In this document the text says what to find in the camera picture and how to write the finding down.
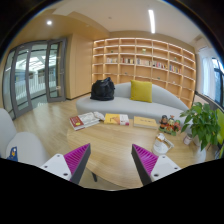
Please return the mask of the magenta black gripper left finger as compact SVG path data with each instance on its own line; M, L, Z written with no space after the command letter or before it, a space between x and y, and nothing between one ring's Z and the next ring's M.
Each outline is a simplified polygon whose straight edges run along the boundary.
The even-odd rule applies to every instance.
M65 180L79 184L90 154L91 147L86 144L65 155L55 154L41 168Z

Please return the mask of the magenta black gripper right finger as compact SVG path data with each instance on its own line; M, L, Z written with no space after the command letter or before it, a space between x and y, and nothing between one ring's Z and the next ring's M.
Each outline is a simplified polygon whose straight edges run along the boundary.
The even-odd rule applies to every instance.
M132 145L131 154L143 185L180 170L180 167L168 156L157 156L136 144Z

